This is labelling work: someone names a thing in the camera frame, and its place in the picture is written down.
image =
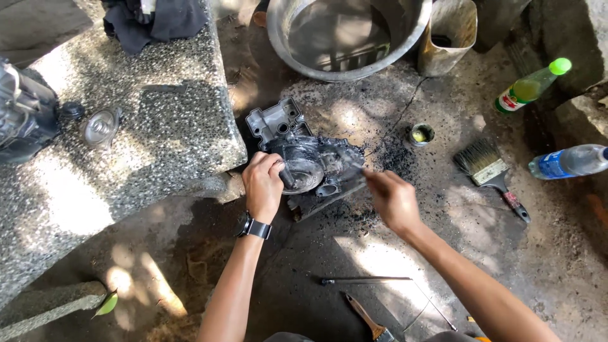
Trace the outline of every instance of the black watch strap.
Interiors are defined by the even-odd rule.
[[[249,224],[248,232],[246,232],[244,235],[251,234],[259,236],[264,240],[268,240],[268,237],[270,236],[270,230],[272,230],[272,226],[262,222],[257,222],[252,218],[250,218],[250,220],[251,221]]]

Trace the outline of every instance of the watch face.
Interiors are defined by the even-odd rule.
[[[247,231],[247,226],[249,223],[248,219],[249,219],[249,216],[247,215],[247,212],[244,212],[238,216],[237,226],[234,229],[235,236],[241,236],[241,235],[243,235],[243,233],[245,233]]]

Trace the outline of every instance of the wristwatch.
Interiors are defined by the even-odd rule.
[[[235,228],[235,236],[241,237],[251,234],[259,236],[264,240],[268,240],[271,229],[271,225],[267,225],[262,222],[257,222],[249,215],[249,211],[246,211],[238,216],[238,223],[237,227]]]

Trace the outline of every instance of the green bottle cap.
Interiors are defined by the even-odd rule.
[[[568,58],[558,58],[549,64],[549,70],[554,75],[563,75],[572,68],[572,62]]]

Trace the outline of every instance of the hand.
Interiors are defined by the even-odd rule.
[[[283,192],[283,181],[278,173],[284,168],[280,155],[257,152],[243,171],[247,210],[254,220],[267,225],[272,223]]]
[[[416,189],[410,183],[392,171],[363,170],[363,174],[374,196],[374,207],[392,231],[403,238],[424,226],[418,211]]]

